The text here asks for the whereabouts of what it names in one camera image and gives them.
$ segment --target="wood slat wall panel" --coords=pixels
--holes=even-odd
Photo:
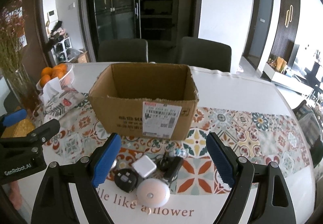
[[[270,52],[270,58],[273,59],[279,56],[288,62],[297,33],[300,4],[301,0],[281,0],[278,26],[273,47]],[[286,28],[285,17],[290,5],[293,5],[294,7],[294,15],[292,22],[289,23],[288,28]]]

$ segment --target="sliding glass door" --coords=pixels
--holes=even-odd
[[[139,0],[88,0],[94,50],[102,41],[140,38]]]

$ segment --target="door handle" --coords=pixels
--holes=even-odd
[[[139,11],[138,11],[138,3],[137,2],[135,4],[135,16],[136,16],[136,19],[139,18]]]

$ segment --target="bowl of oranges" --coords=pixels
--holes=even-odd
[[[45,84],[54,78],[58,78],[62,88],[69,86],[74,81],[73,65],[62,63],[51,67],[45,67],[41,72],[41,79],[38,81],[36,87],[42,91]]]

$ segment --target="fruit basket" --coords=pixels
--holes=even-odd
[[[73,71],[74,65],[69,63],[66,63],[66,65],[67,65],[67,73],[61,79],[59,79],[59,82],[62,88],[71,85],[75,78],[74,71]],[[42,87],[40,86],[40,80],[36,84],[36,88],[39,91],[43,91]]]

